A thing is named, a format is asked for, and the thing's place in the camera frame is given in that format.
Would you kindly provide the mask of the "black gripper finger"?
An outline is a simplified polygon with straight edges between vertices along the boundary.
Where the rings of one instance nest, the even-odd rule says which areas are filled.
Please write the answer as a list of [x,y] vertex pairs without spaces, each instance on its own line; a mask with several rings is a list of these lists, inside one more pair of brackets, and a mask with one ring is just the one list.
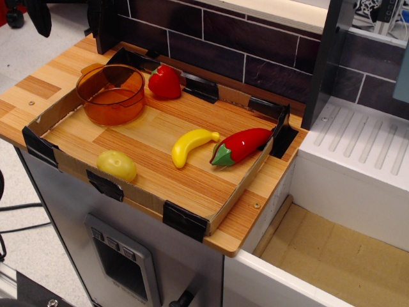
[[26,9],[37,32],[48,38],[50,36],[52,22],[50,11],[45,3],[38,0],[27,0]]

